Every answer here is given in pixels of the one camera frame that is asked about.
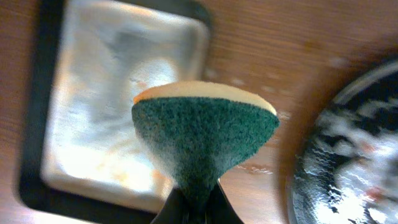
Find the round black tray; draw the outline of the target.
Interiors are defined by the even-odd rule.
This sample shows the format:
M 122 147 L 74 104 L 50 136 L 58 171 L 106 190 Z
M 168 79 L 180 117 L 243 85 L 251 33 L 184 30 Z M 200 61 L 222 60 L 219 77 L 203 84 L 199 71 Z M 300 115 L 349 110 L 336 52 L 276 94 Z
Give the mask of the round black tray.
M 289 222 L 397 222 L 397 59 L 344 87 L 315 121 L 287 181 Z

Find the black rectangular soap tray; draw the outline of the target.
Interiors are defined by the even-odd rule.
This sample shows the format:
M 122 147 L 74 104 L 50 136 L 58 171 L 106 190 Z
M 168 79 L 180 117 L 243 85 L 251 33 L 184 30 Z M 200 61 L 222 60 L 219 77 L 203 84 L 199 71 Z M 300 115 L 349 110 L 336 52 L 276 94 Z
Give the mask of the black rectangular soap tray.
M 95 223 L 150 223 L 174 184 L 141 148 L 133 100 L 199 80 L 211 32 L 198 1 L 41 1 L 21 203 Z

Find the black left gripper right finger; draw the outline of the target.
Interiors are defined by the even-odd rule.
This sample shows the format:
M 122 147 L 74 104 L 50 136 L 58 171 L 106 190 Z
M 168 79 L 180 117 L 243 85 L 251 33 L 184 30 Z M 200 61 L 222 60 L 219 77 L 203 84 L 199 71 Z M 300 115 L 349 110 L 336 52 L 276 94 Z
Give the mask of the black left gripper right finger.
M 217 181 L 206 205 L 207 224 L 243 224 Z

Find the yellow green sponge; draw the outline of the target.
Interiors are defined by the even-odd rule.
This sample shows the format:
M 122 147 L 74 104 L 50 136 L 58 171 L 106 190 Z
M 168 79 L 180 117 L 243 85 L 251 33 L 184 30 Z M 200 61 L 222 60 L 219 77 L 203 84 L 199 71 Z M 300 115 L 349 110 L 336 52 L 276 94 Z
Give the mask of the yellow green sponge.
M 265 99 L 220 83 L 188 81 L 143 91 L 131 110 L 138 139 L 189 204 L 207 203 L 218 179 L 252 157 L 279 126 Z

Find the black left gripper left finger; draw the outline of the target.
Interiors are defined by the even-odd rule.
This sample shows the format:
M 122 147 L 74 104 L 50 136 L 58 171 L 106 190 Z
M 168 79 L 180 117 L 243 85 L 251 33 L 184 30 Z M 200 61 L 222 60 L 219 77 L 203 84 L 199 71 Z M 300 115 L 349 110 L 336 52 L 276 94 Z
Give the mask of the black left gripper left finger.
M 173 188 L 164 206 L 150 224 L 187 224 L 189 204 L 178 188 Z

